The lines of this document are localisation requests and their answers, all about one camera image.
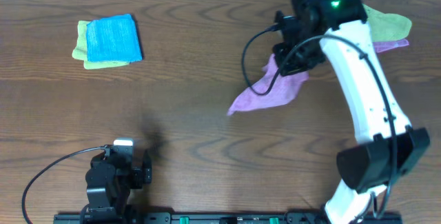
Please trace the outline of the purple microfiber cloth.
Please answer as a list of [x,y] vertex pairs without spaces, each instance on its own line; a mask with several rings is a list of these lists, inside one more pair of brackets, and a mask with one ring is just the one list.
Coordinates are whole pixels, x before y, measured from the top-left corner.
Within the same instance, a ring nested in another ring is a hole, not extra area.
[[[253,84],[253,89],[257,92],[266,91],[277,69],[278,66],[276,64],[275,55],[272,54],[269,57],[268,63],[263,67],[265,75]],[[250,87],[248,87],[235,98],[227,111],[227,116],[231,116],[236,112],[250,112],[287,105],[297,97],[302,84],[306,82],[308,78],[308,72],[301,72],[284,77],[278,76],[271,91],[265,96],[255,94]]]

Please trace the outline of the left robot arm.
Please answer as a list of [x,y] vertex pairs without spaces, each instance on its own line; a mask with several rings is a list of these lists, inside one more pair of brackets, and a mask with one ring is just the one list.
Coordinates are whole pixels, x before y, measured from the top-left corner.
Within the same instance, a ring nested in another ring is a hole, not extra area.
[[81,210],[80,223],[132,223],[136,211],[127,204],[132,190],[152,182],[152,160],[145,150],[133,162],[131,145],[105,145],[94,156],[85,175],[89,203]]

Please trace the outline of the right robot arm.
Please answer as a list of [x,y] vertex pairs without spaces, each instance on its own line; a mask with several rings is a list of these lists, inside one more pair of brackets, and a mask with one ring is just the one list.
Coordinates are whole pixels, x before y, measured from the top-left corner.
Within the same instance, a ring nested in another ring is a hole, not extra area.
[[327,223],[388,223],[385,202],[430,144],[415,129],[387,83],[361,0],[291,0],[294,15],[278,12],[283,41],[273,52],[278,75],[330,62],[353,120],[357,146],[337,154],[341,182],[324,207]]

